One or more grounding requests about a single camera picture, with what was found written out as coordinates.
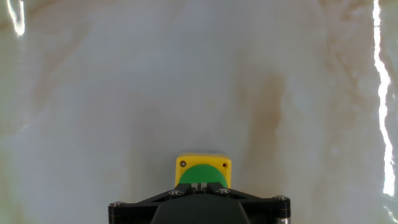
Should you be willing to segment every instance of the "green cylinder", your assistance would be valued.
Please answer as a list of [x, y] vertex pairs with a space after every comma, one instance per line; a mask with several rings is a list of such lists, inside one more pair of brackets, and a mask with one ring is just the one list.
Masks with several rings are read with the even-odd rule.
[[228, 187], [224, 175], [215, 167], [200, 164], [187, 169], [181, 176], [179, 184], [219, 182]]

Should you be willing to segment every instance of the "white marble surface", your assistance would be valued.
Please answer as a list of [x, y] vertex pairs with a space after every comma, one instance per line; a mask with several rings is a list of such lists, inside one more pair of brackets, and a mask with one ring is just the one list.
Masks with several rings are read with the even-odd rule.
[[396, 0], [3, 0], [0, 223], [107, 223], [110, 202], [172, 188], [191, 148], [229, 155], [237, 190], [289, 196], [294, 223], [398, 223], [397, 15]]

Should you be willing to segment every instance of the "screw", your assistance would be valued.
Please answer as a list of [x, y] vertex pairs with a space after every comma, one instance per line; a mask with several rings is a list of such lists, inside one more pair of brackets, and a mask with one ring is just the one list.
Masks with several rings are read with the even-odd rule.
[[287, 200], [287, 199], [289, 199], [288, 197], [285, 197], [285, 196], [283, 196], [283, 195], [276, 195], [275, 197], [274, 197], [274, 199], [275, 200]]
[[181, 166], [181, 167], [185, 167], [186, 165], [187, 165], [187, 163], [186, 163], [185, 161], [181, 161], [181, 162], [180, 162], [180, 166]]
[[125, 202], [113, 202], [109, 206], [110, 207], [123, 207], [126, 203]]
[[219, 194], [229, 194], [231, 191], [229, 189], [218, 189], [216, 190], [216, 193]]
[[171, 196], [181, 196], [181, 195], [183, 195], [183, 194], [184, 194], [184, 192], [179, 191], [179, 190], [171, 190], [171, 191], [169, 192], [169, 195], [171, 195]]

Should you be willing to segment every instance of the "brown stain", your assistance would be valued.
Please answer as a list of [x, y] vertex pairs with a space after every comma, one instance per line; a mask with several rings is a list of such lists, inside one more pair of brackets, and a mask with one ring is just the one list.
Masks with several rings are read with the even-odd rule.
[[[350, 14], [352, 11], [361, 7], [372, 7], [371, 1], [352, 1], [343, 14]], [[333, 97], [328, 107], [328, 145], [335, 148], [336, 152], [325, 151], [322, 160], [323, 172], [327, 175], [321, 175], [314, 185], [312, 201], [314, 202], [315, 216], [312, 222], [317, 222], [320, 218], [328, 220], [330, 223], [342, 223], [342, 220], [336, 213], [330, 213], [336, 203], [344, 204], [347, 202], [349, 190], [347, 186], [360, 185], [361, 189], [375, 187], [374, 181], [377, 178], [369, 178], [366, 169], [372, 167], [369, 161], [369, 155], [377, 155], [372, 158], [374, 164], [380, 164], [382, 153], [375, 152], [374, 149], [380, 141], [379, 133], [374, 128], [366, 134], [361, 133], [360, 129], [364, 126], [378, 127], [371, 115], [378, 107], [377, 96], [364, 95], [359, 82], [365, 80], [378, 79], [377, 72], [371, 69], [373, 61], [373, 37], [371, 24], [371, 12], [366, 10], [366, 14], [361, 15], [361, 20], [353, 21], [357, 23], [356, 30], [351, 32], [349, 27], [340, 32], [350, 33], [349, 39], [339, 40], [342, 34], [328, 33], [327, 45], [327, 68], [330, 74], [333, 74], [335, 85], [333, 86]], [[345, 16], [343, 20], [339, 17], [330, 17], [328, 20], [332, 24], [344, 26], [344, 23], [351, 19], [351, 15]]]
[[279, 191], [276, 129], [281, 119], [280, 101], [284, 78], [272, 66], [247, 64], [247, 55], [237, 78], [237, 99], [249, 116], [248, 142], [245, 148], [243, 191], [259, 197], [271, 197]]

